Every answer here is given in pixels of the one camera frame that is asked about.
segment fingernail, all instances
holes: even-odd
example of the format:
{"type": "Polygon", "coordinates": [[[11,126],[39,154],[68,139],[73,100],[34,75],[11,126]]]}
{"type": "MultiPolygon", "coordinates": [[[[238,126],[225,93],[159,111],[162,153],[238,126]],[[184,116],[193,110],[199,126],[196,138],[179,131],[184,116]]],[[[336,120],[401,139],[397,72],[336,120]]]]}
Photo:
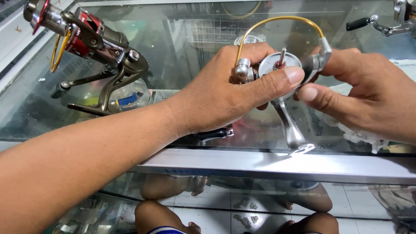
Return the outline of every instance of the fingernail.
{"type": "Polygon", "coordinates": [[[285,73],[292,84],[299,83],[305,76],[305,73],[300,67],[285,67],[285,73]]]}
{"type": "Polygon", "coordinates": [[[318,95],[318,90],[312,87],[304,87],[299,90],[297,97],[303,101],[313,101],[318,95]]]}

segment glass display case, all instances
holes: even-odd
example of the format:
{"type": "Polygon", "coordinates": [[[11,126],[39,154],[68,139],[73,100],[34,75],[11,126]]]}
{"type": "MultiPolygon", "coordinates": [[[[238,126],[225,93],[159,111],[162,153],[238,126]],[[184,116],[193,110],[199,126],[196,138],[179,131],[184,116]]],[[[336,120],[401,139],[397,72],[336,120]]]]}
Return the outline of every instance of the glass display case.
{"type": "MultiPolygon", "coordinates": [[[[396,25],[391,0],[52,3],[72,12],[80,6],[96,15],[124,33],[129,46],[146,58],[149,71],[132,84],[137,88],[134,92],[143,94],[136,107],[169,98],[220,48],[233,45],[259,21],[281,15],[317,23],[332,48],[381,53],[416,80],[416,41],[411,34],[384,37],[371,27],[345,30],[347,22],[375,14],[379,23],[396,25]]],[[[0,48],[0,150],[96,118],[68,109],[67,104],[96,104],[110,78],[75,86],[59,99],[52,99],[50,91],[57,83],[100,73],[105,66],[64,52],[57,71],[51,73],[56,34],[41,28],[32,36],[22,8],[3,18],[0,33],[9,37],[0,38],[4,45],[0,48]]],[[[269,22],[252,35],[277,50],[286,47],[299,58],[319,45],[316,32],[297,21],[269,22]]],[[[316,83],[349,92],[333,77],[320,76],[316,83]]],[[[232,137],[208,142],[196,136],[178,139],[75,207],[50,231],[134,232],[134,208],[143,199],[159,200],[177,214],[186,211],[195,216],[201,211],[204,218],[194,218],[201,219],[202,227],[216,227],[209,229],[216,233],[274,233],[285,220],[298,221],[313,212],[339,218],[342,234],[407,234],[416,229],[412,146],[383,142],[373,154],[371,144],[347,140],[323,113],[294,100],[287,105],[305,138],[317,146],[314,150],[288,156],[280,118],[269,105],[236,121],[232,137]]]]}

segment glass countertop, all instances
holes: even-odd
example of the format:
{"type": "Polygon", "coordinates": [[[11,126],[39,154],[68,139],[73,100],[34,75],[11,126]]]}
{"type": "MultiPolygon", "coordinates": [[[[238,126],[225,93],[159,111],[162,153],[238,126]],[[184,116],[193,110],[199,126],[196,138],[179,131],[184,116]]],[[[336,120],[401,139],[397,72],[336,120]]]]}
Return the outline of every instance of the glass countertop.
{"type": "MultiPolygon", "coordinates": [[[[416,59],[416,43],[409,34],[383,37],[370,26],[345,31],[348,21],[379,14],[379,22],[394,26],[393,9],[386,1],[278,0],[208,2],[158,5],[114,5],[94,2],[84,7],[115,31],[123,32],[129,45],[148,60],[150,72],[143,77],[153,100],[169,97],[185,87],[225,45],[243,35],[255,23],[279,15],[306,17],[317,23],[333,48],[356,47],[378,52],[389,59],[416,59]]],[[[302,22],[280,20],[253,31],[272,47],[303,58],[318,46],[318,35],[302,22]]],[[[66,108],[68,103],[93,105],[107,80],[73,87],[60,99],[49,97],[59,82],[100,73],[103,65],[64,53],[58,70],[49,71],[56,37],[51,38],[0,93],[0,139],[25,140],[45,132],[95,118],[66,108]]],[[[341,84],[333,77],[316,81],[328,87],[341,84]]],[[[319,151],[371,152],[371,145],[352,143],[343,132],[324,122],[323,114],[301,102],[288,100],[288,109],[305,138],[319,151]]],[[[253,110],[234,123],[235,136],[206,144],[188,136],[173,145],[287,149],[280,119],[271,105],[253,110]]]]}

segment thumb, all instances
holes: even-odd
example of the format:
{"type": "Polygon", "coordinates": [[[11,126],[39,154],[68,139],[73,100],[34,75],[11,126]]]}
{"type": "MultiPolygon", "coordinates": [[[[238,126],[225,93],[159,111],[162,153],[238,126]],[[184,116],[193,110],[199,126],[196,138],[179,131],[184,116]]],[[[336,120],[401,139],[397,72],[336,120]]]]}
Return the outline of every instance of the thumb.
{"type": "Polygon", "coordinates": [[[261,78],[242,85],[243,92],[254,100],[254,105],[261,106],[271,100],[291,92],[305,77],[300,67],[285,67],[263,75],[261,78]]]}
{"type": "Polygon", "coordinates": [[[313,83],[302,86],[297,92],[297,97],[308,106],[328,114],[341,122],[347,115],[353,115],[360,111],[363,105],[355,97],[348,97],[328,87],[313,83]]]}

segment leg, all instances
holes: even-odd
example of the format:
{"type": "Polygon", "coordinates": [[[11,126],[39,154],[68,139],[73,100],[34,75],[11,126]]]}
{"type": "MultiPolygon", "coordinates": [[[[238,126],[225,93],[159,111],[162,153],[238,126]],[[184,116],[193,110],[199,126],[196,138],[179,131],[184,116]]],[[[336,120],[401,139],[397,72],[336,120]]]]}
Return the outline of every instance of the leg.
{"type": "Polygon", "coordinates": [[[339,234],[338,221],[328,213],[317,212],[301,221],[294,223],[286,222],[276,234],[339,234]]]}
{"type": "Polygon", "coordinates": [[[187,234],[201,233],[201,229],[196,224],[191,222],[189,227],[186,227],[168,207],[155,201],[140,202],[134,211],[134,215],[138,234],[147,234],[154,228],[161,226],[170,226],[187,234]]]}

